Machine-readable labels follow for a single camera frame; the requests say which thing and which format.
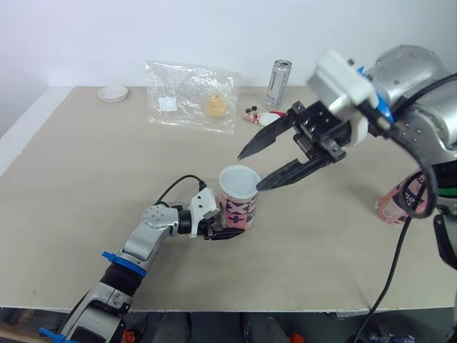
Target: beige table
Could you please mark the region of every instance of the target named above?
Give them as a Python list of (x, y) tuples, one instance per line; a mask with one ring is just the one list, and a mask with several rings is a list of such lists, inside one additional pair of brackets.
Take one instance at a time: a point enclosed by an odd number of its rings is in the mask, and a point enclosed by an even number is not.
[[(211, 186), (258, 126), (239, 118), (217, 134), (147, 122), (146, 92), (105, 104), (75, 88), (0, 178), (0, 306), (70, 309), (104, 273), (142, 211), (175, 179)], [(263, 103), (244, 89), (240, 113)], [(313, 101), (287, 91), (284, 108)], [(262, 176), (303, 154), (292, 132), (244, 164)], [(400, 229), (376, 200), (415, 169), (396, 146), (369, 137), (339, 164), (265, 192), (255, 227), (226, 242), (167, 240), (134, 300), (140, 310), (348, 311), (373, 304)], [(187, 202), (192, 180), (166, 198)], [(431, 219), (413, 221), (381, 309), (451, 307), (457, 273), (439, 258)]]

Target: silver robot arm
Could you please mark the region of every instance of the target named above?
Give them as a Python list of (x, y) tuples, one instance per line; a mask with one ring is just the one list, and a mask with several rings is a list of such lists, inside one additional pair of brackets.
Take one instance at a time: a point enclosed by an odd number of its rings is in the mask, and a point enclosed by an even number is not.
[(402, 135), (433, 165), (439, 188), (440, 214), (433, 220), (438, 250), (443, 261), (457, 269), (456, 75), (450, 75), (432, 51), (419, 46), (387, 51), (366, 73), (398, 113)]
[(361, 143), (368, 133), (394, 140), (421, 166), (428, 192), (427, 217), (435, 207), (434, 226), (444, 262), (457, 269), (457, 77), (432, 51), (399, 46), (379, 57), (363, 75), (330, 51), (318, 61), (308, 85), (319, 101), (296, 102), (287, 115), (262, 129), (241, 151), (255, 154), (293, 128), (293, 137), (308, 157), (268, 175), (259, 191), (295, 183), (346, 156), (345, 146)]
[(134, 294), (165, 238), (198, 234), (205, 239), (228, 239), (240, 233), (218, 232), (214, 227), (214, 216), (218, 212), (214, 193), (207, 187), (192, 198), (188, 210), (162, 205), (149, 207), (119, 252), (103, 253), (111, 265), (74, 307), (60, 332), (40, 331), (54, 342), (120, 342), (125, 330), (123, 316), (130, 309)]

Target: plastic bag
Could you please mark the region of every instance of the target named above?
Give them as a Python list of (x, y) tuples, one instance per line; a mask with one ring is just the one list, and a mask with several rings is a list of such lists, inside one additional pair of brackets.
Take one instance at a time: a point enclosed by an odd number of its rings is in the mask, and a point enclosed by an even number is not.
[(153, 61), (146, 74), (151, 123), (235, 132), (239, 74)]

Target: white wall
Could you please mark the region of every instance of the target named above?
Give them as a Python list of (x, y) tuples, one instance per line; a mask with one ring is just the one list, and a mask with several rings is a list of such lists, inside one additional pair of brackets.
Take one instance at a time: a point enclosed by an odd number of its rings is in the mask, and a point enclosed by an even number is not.
[(399, 44), (457, 69), (455, 0), (1, 0), (0, 136), (46, 89), (145, 83), (143, 61), (240, 71), (267, 85), (274, 59), (302, 84), (329, 46), (370, 65)]

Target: cup rim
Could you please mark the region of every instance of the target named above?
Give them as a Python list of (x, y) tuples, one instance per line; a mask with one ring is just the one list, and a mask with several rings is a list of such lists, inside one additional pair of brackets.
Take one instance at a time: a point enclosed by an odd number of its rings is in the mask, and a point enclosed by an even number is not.
[(251, 172), (254, 177), (257, 179), (257, 182), (256, 184), (258, 184), (260, 181), (261, 181), (261, 178), (260, 178), (260, 175), (258, 175), (257, 171), (255, 171), (254, 169), (252, 168), (249, 168), (248, 166), (243, 166), (243, 165), (240, 165), (240, 164), (234, 164), (233, 166), (226, 166), (224, 169), (222, 169), (221, 173), (219, 174), (219, 184), (221, 185), (221, 188), (222, 188), (222, 191), (224, 191), (224, 193), (230, 197), (233, 197), (235, 199), (249, 199), (249, 198), (252, 198), (253, 196), (255, 196), (258, 191), (257, 189), (255, 189), (254, 192), (250, 193), (250, 194), (244, 194), (244, 195), (241, 195), (241, 194), (237, 194), (235, 192), (232, 192), (230, 190), (228, 190), (223, 184), (222, 184), (222, 176), (226, 173), (226, 172), (229, 172), (231, 170), (234, 170), (234, 169), (243, 169), (243, 170), (246, 170), (248, 172)]

